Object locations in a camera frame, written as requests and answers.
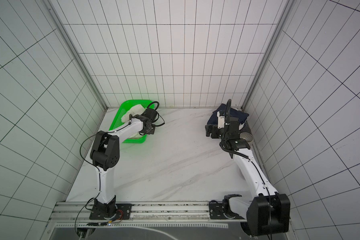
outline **white marble surface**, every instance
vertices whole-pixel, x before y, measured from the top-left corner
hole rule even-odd
[[[239,167],[205,136],[213,109],[158,109],[165,124],[142,144],[123,143],[115,166],[116,201],[222,200],[226,194],[250,198]],[[107,131],[117,109],[109,109],[100,126]],[[84,162],[67,202],[97,195],[96,169]]]

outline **black mounting plate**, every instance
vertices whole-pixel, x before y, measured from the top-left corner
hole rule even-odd
[[[130,214],[131,214],[132,204],[116,204],[116,205],[117,205],[117,209],[120,209],[123,211],[122,219],[123,220],[129,219]],[[116,216],[114,217],[114,219],[119,219],[120,215],[121,215],[120,212],[116,212]],[[101,212],[99,210],[97,210],[96,208],[92,208],[89,219],[91,219],[91,220],[107,220],[107,219],[104,219],[104,216],[102,216]]]
[[[240,215],[231,213],[231,214],[225,214],[224,213],[224,207],[221,202],[217,201],[211,201],[208,204],[209,206],[209,217],[211,219],[244,219],[240,217]]]

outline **white towel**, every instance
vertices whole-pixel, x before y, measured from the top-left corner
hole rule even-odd
[[[132,116],[135,115],[140,115],[142,113],[144,113],[145,108],[141,105],[141,104],[137,104],[133,107],[131,107],[131,109],[129,109],[127,111],[127,113],[124,114],[124,116],[121,117],[121,121],[122,122],[128,122],[129,121],[129,114],[132,114]],[[135,134],[131,135],[129,138],[140,138],[141,136],[139,135],[139,132],[136,132]]]

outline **green basket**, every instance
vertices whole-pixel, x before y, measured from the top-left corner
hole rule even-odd
[[[151,100],[127,100],[125,102],[123,102],[120,105],[119,110],[116,113],[115,118],[113,119],[112,124],[110,125],[109,130],[113,130],[117,127],[120,127],[121,125],[123,125],[124,123],[121,121],[121,117],[124,116],[125,113],[127,113],[127,111],[129,109],[131,109],[131,107],[137,105],[137,104],[141,104],[144,108],[147,108],[148,105],[151,103]],[[152,104],[149,108],[155,108],[155,105]],[[124,143],[143,143],[145,141],[145,139],[147,138],[147,135],[142,136],[139,139],[126,139],[124,141]]]

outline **dark blue cloth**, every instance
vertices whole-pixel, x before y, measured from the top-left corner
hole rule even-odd
[[[213,111],[212,116],[209,118],[207,124],[217,125],[217,112],[221,111],[221,110],[225,110],[225,104],[221,104],[218,109]],[[243,124],[245,122],[245,120],[247,119],[247,117],[249,116],[248,113],[243,113],[243,112],[237,111],[233,108],[231,108],[230,115],[231,115],[231,117],[238,118],[240,124]]]

